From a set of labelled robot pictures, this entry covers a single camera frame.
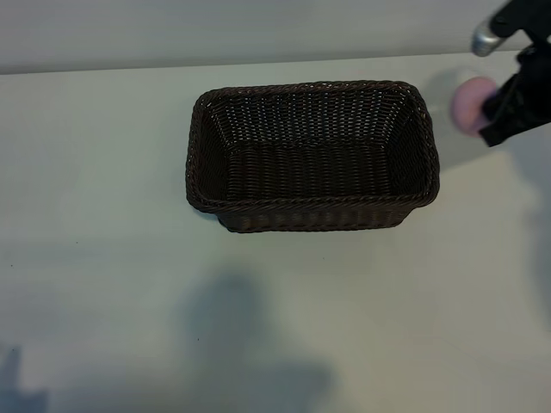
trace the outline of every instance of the wicker basket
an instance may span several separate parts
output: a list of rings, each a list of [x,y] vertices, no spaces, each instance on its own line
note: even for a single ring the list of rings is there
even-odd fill
[[[432,122],[403,82],[226,88],[195,104],[189,203],[230,231],[388,228],[439,189]]]

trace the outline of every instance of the dark brown wicker basket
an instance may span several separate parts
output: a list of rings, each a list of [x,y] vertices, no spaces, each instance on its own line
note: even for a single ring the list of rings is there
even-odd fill
[[[403,82],[226,88],[195,104],[189,203],[235,232],[396,226],[439,189],[432,122]]]

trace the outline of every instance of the pink object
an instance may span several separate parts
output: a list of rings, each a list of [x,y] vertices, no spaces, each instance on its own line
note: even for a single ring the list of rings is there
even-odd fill
[[[455,91],[451,117],[457,128],[471,136],[479,136],[480,129],[490,122],[482,113],[486,99],[498,91],[498,85],[488,77],[475,77]]]

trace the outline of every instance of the white table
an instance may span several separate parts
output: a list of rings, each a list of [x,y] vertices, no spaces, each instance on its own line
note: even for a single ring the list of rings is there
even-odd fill
[[[0,341],[49,413],[548,413],[551,129],[448,119],[514,53],[0,77]],[[413,83],[442,189],[391,230],[231,234],[183,187],[222,86]]]

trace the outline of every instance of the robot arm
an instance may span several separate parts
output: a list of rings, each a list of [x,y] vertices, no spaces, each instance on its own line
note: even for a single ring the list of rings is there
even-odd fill
[[[511,0],[476,29],[473,53],[485,57],[518,30],[532,45],[517,56],[519,72],[481,107],[489,125],[480,135],[489,146],[551,122],[551,0]]]

